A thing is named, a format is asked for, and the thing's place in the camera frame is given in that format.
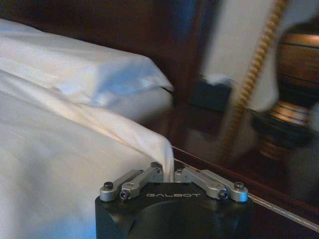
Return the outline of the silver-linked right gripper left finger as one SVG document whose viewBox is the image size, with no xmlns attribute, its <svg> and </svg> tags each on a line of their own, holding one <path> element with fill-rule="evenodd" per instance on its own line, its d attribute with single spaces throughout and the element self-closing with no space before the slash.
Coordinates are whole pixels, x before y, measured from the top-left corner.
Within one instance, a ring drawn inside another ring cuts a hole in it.
<svg viewBox="0 0 319 239">
<path fill-rule="evenodd" d="M 136 198 L 148 183 L 160 183 L 163 180 L 162 168 L 151 163 L 146 170 L 130 170 L 115 181 L 105 182 L 100 188 L 100 200 L 111 202 L 119 198 L 122 201 Z"/>
</svg>

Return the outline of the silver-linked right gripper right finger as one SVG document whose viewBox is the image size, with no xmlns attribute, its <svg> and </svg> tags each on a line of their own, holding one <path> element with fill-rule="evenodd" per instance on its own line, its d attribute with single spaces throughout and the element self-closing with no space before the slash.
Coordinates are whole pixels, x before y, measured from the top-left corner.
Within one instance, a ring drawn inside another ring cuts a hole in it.
<svg viewBox="0 0 319 239">
<path fill-rule="evenodd" d="M 180 183 L 194 183 L 210 198 L 231 199 L 235 202 L 248 201 L 248 190 L 242 182 L 231 182 L 209 170 L 196 171 L 190 167 L 177 169 L 174 180 Z"/>
</svg>

